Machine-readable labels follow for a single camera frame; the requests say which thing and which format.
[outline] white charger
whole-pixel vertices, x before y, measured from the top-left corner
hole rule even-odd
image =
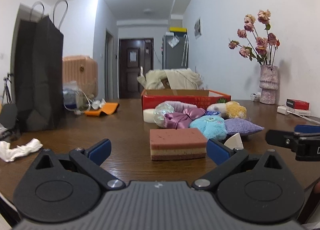
[[[307,120],[307,121],[309,121],[309,122],[312,122],[312,123],[315,123],[315,124],[320,125],[320,122],[315,121],[315,120],[312,120],[312,119],[307,118],[307,117],[304,117],[304,116],[301,116],[301,115],[299,115],[299,114],[297,114],[297,113],[292,112],[291,110],[292,110],[292,109],[291,109],[290,107],[288,107],[288,106],[279,106],[278,109],[277,109],[277,112],[278,112],[278,113],[281,113],[281,114],[284,114],[284,115],[294,114],[294,115],[297,115],[298,117],[300,117],[300,118],[302,118],[302,119],[305,119],[305,120]]]

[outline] beige fabric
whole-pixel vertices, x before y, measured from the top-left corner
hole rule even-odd
[[[146,89],[146,90],[160,90],[164,89],[164,86],[161,80],[166,79],[167,75],[163,70],[150,70],[147,72],[146,77],[139,76],[137,78],[138,82]]]
[[[202,84],[200,75],[188,69],[150,70],[146,77],[139,76],[138,82],[146,90],[164,89],[163,79],[168,79],[172,90],[198,90]]]
[[[200,75],[188,69],[164,70],[172,90],[198,90],[202,84]]]

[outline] dark wooden door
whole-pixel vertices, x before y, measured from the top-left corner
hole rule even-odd
[[[140,98],[143,86],[137,81],[153,69],[153,39],[121,39],[119,80],[120,98]]]

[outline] pink suitcase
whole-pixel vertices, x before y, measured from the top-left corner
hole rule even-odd
[[[98,64],[87,55],[73,55],[63,58],[62,81],[76,81],[81,90],[89,97],[98,95]]]

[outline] yellow box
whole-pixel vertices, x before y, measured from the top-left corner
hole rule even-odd
[[[170,32],[187,32],[186,28],[183,27],[170,27]]]

